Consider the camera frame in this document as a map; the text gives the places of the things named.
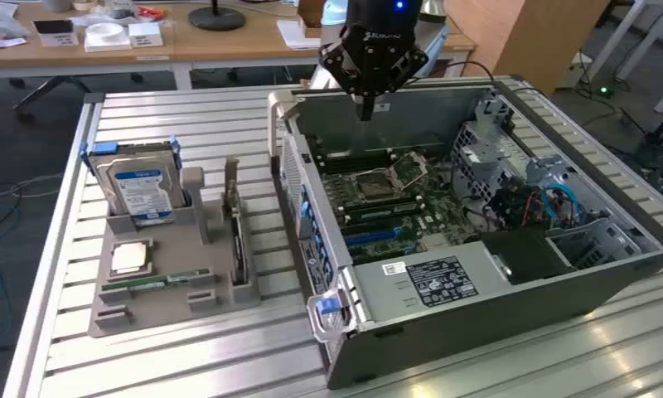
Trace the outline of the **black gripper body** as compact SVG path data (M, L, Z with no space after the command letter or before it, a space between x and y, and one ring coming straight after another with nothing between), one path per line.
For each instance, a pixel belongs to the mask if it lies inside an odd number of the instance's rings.
M419 20L420 1L351 1L340 41L360 71L360 87L366 96L367 48L395 47L406 51L418 47L414 28Z

